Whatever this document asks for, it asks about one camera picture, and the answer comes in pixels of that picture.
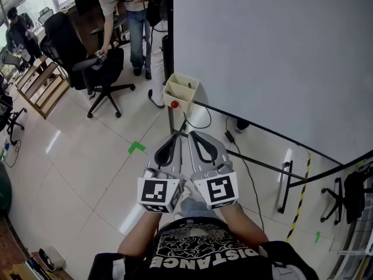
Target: whiteboard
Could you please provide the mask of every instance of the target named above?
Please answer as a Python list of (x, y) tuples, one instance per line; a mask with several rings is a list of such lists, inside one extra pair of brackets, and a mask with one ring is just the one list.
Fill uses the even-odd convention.
[(174, 0), (197, 99), (342, 163), (373, 149), (373, 0)]

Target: red button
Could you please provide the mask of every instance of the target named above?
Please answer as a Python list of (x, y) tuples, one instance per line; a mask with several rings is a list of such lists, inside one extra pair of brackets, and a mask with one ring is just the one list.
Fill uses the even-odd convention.
[(173, 100), (173, 101), (171, 102), (171, 107), (172, 107), (172, 108), (176, 109), (178, 106), (179, 106), (179, 102), (178, 102), (178, 101)]

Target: power adapter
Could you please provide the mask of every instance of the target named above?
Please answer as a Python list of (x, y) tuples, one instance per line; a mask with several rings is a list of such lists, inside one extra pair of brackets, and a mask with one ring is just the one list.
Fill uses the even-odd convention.
[(232, 136), (232, 134), (231, 134), (230, 131), (227, 130), (224, 134), (228, 138), (229, 142), (234, 143), (234, 138), (233, 138), (233, 136)]

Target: metal stand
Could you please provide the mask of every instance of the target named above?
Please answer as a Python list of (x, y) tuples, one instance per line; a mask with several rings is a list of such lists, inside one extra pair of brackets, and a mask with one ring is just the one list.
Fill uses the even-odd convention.
[[(289, 172), (291, 173), (291, 172), (293, 171), (293, 161), (290, 161), (290, 163), (289, 163), (289, 162), (285, 162), (285, 163), (284, 163), (284, 169), (285, 169), (286, 167), (289, 167)], [(283, 201), (283, 203), (282, 203), (282, 206), (278, 209), (278, 211), (279, 211), (280, 214), (283, 214), (284, 211), (285, 211), (286, 201), (287, 201), (287, 196), (288, 196), (288, 194), (289, 194), (289, 188), (290, 188), (290, 187), (289, 187), (289, 186), (290, 186), (290, 180), (291, 180), (291, 176), (288, 175), (288, 176), (287, 176), (287, 183), (286, 183), (286, 189), (285, 189), (284, 201)]]
[[(173, 45), (173, 42), (174, 42), (174, 21), (173, 21), (173, 0), (169, 0), (169, 3), (168, 3), (168, 44), (167, 45), (164, 45), (164, 49), (166, 48), (167, 51), (164, 51), (164, 54), (168, 55), (167, 57), (164, 57), (164, 72), (165, 72), (165, 77), (166, 77), (166, 80), (168, 80), (168, 78), (170, 77), (170, 75), (174, 72), (174, 45)], [(212, 111), (216, 111), (216, 112), (219, 112), (219, 113), (222, 113), (224, 115), (227, 115), (229, 117), (232, 117), (232, 118), (235, 118), (235, 119), (243, 119), (241, 117), (238, 117), (236, 115), (233, 115), (233, 114), (230, 114), (228, 112), (225, 112), (225, 111), (222, 111), (222, 110), (219, 110), (217, 108), (214, 108), (214, 107), (211, 107), (207, 104), (203, 104), (203, 103), (200, 103), (198, 101), (194, 101), (195, 104), (199, 105), (199, 106), (202, 106), (202, 107), (206, 107)], [(183, 137), (188, 137), (187, 134), (183, 133), (183, 129), (184, 129), (184, 126), (185, 126), (185, 123), (186, 121), (184, 120), (183, 124), (181, 125), (181, 128), (180, 130), (176, 130), (174, 128), (174, 112), (173, 112), (173, 109), (171, 107), (168, 107), (168, 120), (170, 122), (170, 132), (171, 134), (178, 134), (180, 136), (183, 136)], [(292, 162), (290, 162), (290, 168), (289, 171), (285, 171), (284, 167), (282, 169), (280, 168), (277, 168), (277, 167), (274, 167), (274, 166), (271, 166), (271, 165), (268, 165), (266, 163), (263, 163), (263, 162), (260, 162), (258, 160), (255, 160), (255, 159), (251, 159), (250, 157), (247, 157), (247, 156), (244, 156), (244, 155), (240, 155), (236, 152), (233, 152), (233, 151), (230, 151), (230, 150), (227, 150), (227, 153), (229, 155), (232, 155), (232, 156), (236, 156), (240, 159), (243, 159), (243, 160), (246, 160), (246, 161), (249, 161), (251, 163), (254, 163), (256, 165), (259, 165), (259, 166), (262, 166), (262, 167), (265, 167), (265, 168), (268, 168), (270, 170), (273, 170), (273, 171), (276, 171), (276, 172), (279, 172), (279, 173), (283, 173), (285, 175), (288, 176), (288, 179), (287, 179), (287, 185), (286, 185), (286, 191), (285, 191), (285, 197), (284, 197), (284, 201), (283, 201), (283, 206), (279, 209), (279, 212), (283, 214), (284, 210), (285, 210), (285, 206), (286, 206), (286, 201), (287, 201), (287, 196), (288, 196), (288, 191), (290, 188), (293, 188), (293, 187), (297, 187), (297, 186), (301, 186), (301, 185), (304, 185), (306, 183), (310, 183), (312, 181), (315, 181), (315, 180), (319, 180), (319, 179), (322, 179), (326, 176), (330, 176), (334, 173), (337, 173), (339, 171), (342, 171), (348, 167), (351, 167), (352, 165), (355, 165), (357, 163), (359, 163), (360, 161), (362, 160), (365, 160), (365, 159), (369, 159), (371, 157), (373, 157), (373, 150), (367, 152), (366, 154), (358, 157), (357, 159), (355, 160), (352, 160), (350, 161), (349, 163), (347, 164), (342, 164), (340, 162), (338, 162), (337, 160), (334, 160), (332, 159), (331, 157), (329, 156), (326, 156), (324, 155), (323, 153), (321, 152), (318, 152), (317, 150), (313, 149), (313, 148), (310, 148), (309, 146), (306, 146), (300, 142), (297, 142), (291, 138), (288, 138), (284, 135), (281, 135), (277, 132), (274, 132), (272, 131), (271, 129), (268, 129), (268, 128), (265, 128), (265, 127), (262, 127), (261, 125), (258, 125), (258, 124), (255, 124), (255, 123), (252, 123), (251, 121), (248, 121), (249, 124), (251, 124), (253, 127), (257, 127), (257, 128), (260, 128), (264, 131), (267, 131), (269, 133), (272, 133), (276, 136), (279, 136), (285, 140), (288, 140), (298, 146), (302, 146), (306, 149), (308, 149), (310, 152), (313, 152), (313, 153), (317, 153), (318, 155), (338, 164), (337, 167), (333, 168), (333, 169), (330, 169), (328, 171), (325, 171), (325, 172), (322, 172), (322, 173), (319, 173), (317, 174), (316, 176), (312, 176), (310, 178), (305, 178), (303, 176), (299, 176), (299, 175), (296, 175), (294, 173), (292, 173), (292, 168), (293, 168), (293, 165), (292, 165)], [(290, 180), (291, 180), (291, 177), (294, 177), (295, 179), (298, 179), (299, 181), (295, 182), (295, 183), (290, 183)]]
[[(206, 107), (206, 108), (208, 108), (208, 109), (210, 109), (210, 110), (213, 110), (213, 111), (216, 111), (216, 112), (222, 113), (222, 114), (227, 115), (227, 116), (229, 116), (229, 117), (239, 119), (239, 117), (236, 116), (236, 115), (233, 115), (233, 114), (230, 114), (230, 113), (228, 113), (228, 112), (225, 112), (225, 111), (219, 110), (219, 109), (217, 109), (217, 108), (211, 107), (211, 106), (209, 106), (209, 105), (207, 105), (207, 104), (203, 104), (203, 103), (200, 103), (200, 102), (198, 102), (198, 101), (194, 101), (194, 103), (197, 104), (197, 105), (199, 105), (199, 106)], [(184, 128), (185, 121), (184, 121), (183, 125), (181, 126), (180, 130), (177, 130), (177, 129), (174, 128), (174, 113), (173, 113), (173, 110), (172, 110), (171, 107), (168, 108), (168, 117), (169, 117), (169, 122), (170, 122), (170, 132), (171, 132), (172, 134), (178, 134), (178, 135), (183, 136), (183, 137), (188, 137), (187, 134), (185, 134), (185, 133), (182, 132), (182, 130), (183, 130), (183, 128)], [(332, 175), (332, 174), (334, 174), (334, 173), (337, 173), (337, 172), (339, 172), (339, 171), (342, 171), (342, 170), (344, 170), (344, 169), (346, 169), (346, 168), (349, 168), (349, 167), (351, 167), (351, 166), (353, 166), (353, 165), (359, 163), (359, 162), (362, 161), (362, 160), (366, 160), (366, 159), (369, 159), (369, 158), (373, 157), (373, 150), (371, 150), (371, 151), (367, 152), (366, 154), (364, 154), (364, 155), (362, 155), (362, 156), (356, 158), (355, 160), (350, 161), (350, 162), (347, 163), (347, 164), (342, 164), (342, 163), (338, 162), (337, 160), (334, 160), (334, 159), (332, 159), (331, 157), (328, 157), (328, 156), (324, 155), (323, 153), (318, 152), (317, 150), (312, 149), (312, 148), (310, 148), (309, 146), (306, 146), (306, 145), (304, 145), (304, 144), (302, 144), (302, 143), (300, 143), (300, 142), (297, 142), (297, 141), (295, 141), (295, 140), (292, 140), (292, 139), (290, 139), (290, 138), (288, 138), (288, 137), (286, 137), (286, 136), (283, 136), (283, 135), (281, 135), (281, 134), (279, 134), (279, 133), (276, 133), (276, 132), (274, 132), (274, 131), (272, 131), (272, 130), (270, 130), (270, 129), (268, 129), (268, 128), (262, 127), (262, 126), (260, 126), (260, 125), (258, 125), (258, 124), (252, 123), (251, 121), (249, 121), (249, 123), (250, 123), (253, 127), (257, 127), (257, 128), (260, 128), (260, 129), (262, 129), (262, 130), (264, 130), (264, 131), (267, 131), (267, 132), (270, 132), (270, 133), (272, 133), (272, 134), (274, 134), (274, 135), (277, 135), (277, 136), (279, 136), (279, 137), (281, 137), (281, 138), (283, 138), (283, 139), (286, 139), (286, 140), (288, 140), (288, 141), (290, 141), (290, 142), (292, 142), (292, 143), (295, 143), (295, 144), (297, 144), (298, 146), (302, 146), (302, 147), (308, 149), (309, 151), (311, 151), (311, 152), (313, 152), (313, 153), (317, 153), (318, 155), (320, 155), (320, 156), (322, 156), (322, 157), (324, 157), (324, 158), (326, 158), (326, 159), (328, 159), (328, 160), (331, 160), (331, 161), (335, 162), (336, 164), (338, 164), (338, 166), (335, 167), (335, 168), (333, 168), (333, 169), (330, 169), (330, 170), (328, 170), (328, 171), (325, 171), (325, 172), (319, 173), (319, 174), (317, 174), (317, 175), (315, 175), (315, 176), (312, 176), (312, 177), (310, 177), (310, 178), (305, 178), (304, 176), (299, 176), (299, 175), (296, 175), (296, 174), (292, 173), (292, 170), (291, 170), (291, 169), (289, 169), (289, 171), (286, 171), (285, 169), (280, 169), (280, 168), (277, 168), (277, 167), (271, 166), (271, 165), (269, 165), (269, 164), (266, 164), (266, 163), (260, 162), (260, 161), (258, 161), (258, 160), (252, 159), (252, 158), (250, 158), (250, 157), (247, 157), (247, 156), (244, 156), (244, 155), (240, 155), (239, 153), (233, 152), (233, 151), (231, 151), (231, 150), (227, 150), (227, 153), (228, 153), (229, 155), (236, 156), (236, 157), (238, 157), (238, 158), (240, 158), (240, 159), (243, 159), (243, 160), (249, 161), (249, 162), (251, 162), (251, 163), (254, 163), (254, 164), (256, 164), (256, 165), (259, 165), (259, 166), (262, 166), (262, 167), (268, 168), (268, 169), (270, 169), (270, 170), (273, 170), (273, 171), (276, 171), (276, 172), (279, 172), (279, 173), (283, 173), (283, 174), (285, 174), (285, 175), (288, 176), (288, 179), (287, 179), (287, 185), (286, 185), (286, 191), (285, 191), (285, 197), (284, 197), (284, 201), (283, 201), (283, 206), (279, 209), (279, 212), (280, 212), (281, 214), (283, 214), (283, 212), (284, 212), (284, 210), (285, 210), (286, 201), (287, 201), (287, 195), (288, 195), (288, 191), (289, 191), (290, 188), (297, 187), (297, 186), (301, 186), (301, 185), (304, 185), (304, 184), (307, 184), (307, 183), (311, 183), (311, 182), (313, 182), (313, 181), (315, 181), (315, 180), (322, 179), (322, 178), (324, 178), (324, 177), (327, 177), (327, 176), (330, 176), (330, 175)], [(297, 182), (295, 182), (295, 183), (291, 183), (291, 182), (290, 182), (291, 177), (294, 177), (295, 179), (298, 179), (299, 181), (297, 181)]]

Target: black office chair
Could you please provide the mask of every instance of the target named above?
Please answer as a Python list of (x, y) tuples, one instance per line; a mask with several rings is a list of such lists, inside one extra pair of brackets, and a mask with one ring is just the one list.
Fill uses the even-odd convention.
[(91, 109), (88, 118), (92, 118), (92, 111), (104, 97), (108, 97), (119, 118), (121, 113), (111, 93), (130, 88), (135, 90), (134, 84), (111, 86), (121, 74), (123, 68), (123, 49), (109, 50), (107, 59), (102, 62), (95, 56), (87, 58), (87, 50), (77, 37), (68, 15), (58, 12), (44, 23), (45, 37), (40, 43), (43, 53), (65, 69), (69, 76), (70, 86), (76, 90), (87, 89), (88, 94), (101, 92)]
[(24, 130), (24, 126), (17, 122), (18, 117), (22, 112), (27, 112), (25, 108), (22, 108), (19, 112), (12, 112), (13, 110), (13, 99), (11, 96), (8, 96), (3, 88), (3, 76), (0, 75), (0, 131), (2, 131), (6, 126), (7, 133), (10, 136), (10, 142), (12, 145), (16, 145), (17, 141), (13, 141), (13, 130), (14, 126), (18, 125), (21, 127), (21, 130)]
[(364, 182), (373, 175), (373, 169), (367, 168), (361, 172), (349, 174), (344, 181), (344, 197), (342, 191), (342, 180), (336, 178), (335, 182), (339, 184), (338, 195), (329, 188), (321, 189), (321, 193), (328, 192), (336, 203), (326, 217), (320, 219), (321, 223), (328, 220), (330, 216), (338, 209), (338, 219), (334, 221), (337, 225), (342, 219), (343, 206), (346, 208), (347, 224), (351, 224), (356, 219), (361, 217), (365, 207), (365, 193), (373, 193), (373, 188), (364, 188)]

